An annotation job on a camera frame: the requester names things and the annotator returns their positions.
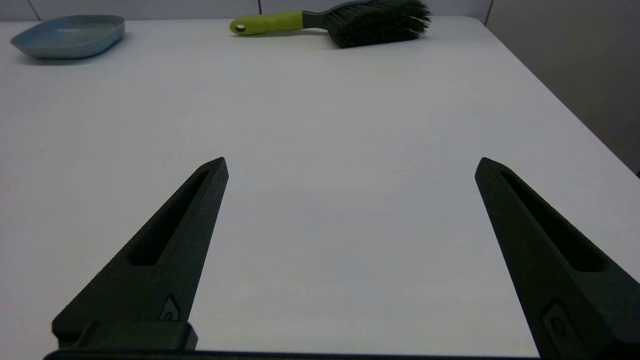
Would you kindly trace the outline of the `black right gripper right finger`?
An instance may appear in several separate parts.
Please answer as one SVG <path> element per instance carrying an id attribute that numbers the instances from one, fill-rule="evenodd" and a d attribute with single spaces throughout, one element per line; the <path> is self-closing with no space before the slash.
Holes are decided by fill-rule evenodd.
<path id="1" fill-rule="evenodd" d="M 475 181 L 540 357 L 637 359 L 638 281 L 507 166 Z"/>

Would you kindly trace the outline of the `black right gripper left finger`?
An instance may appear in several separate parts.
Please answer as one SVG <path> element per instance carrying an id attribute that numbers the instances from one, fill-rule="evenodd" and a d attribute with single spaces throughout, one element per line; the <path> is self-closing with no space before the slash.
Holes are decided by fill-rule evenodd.
<path id="1" fill-rule="evenodd" d="M 52 322 L 58 349 L 192 351 L 189 324 L 227 180 L 202 164 Z"/>

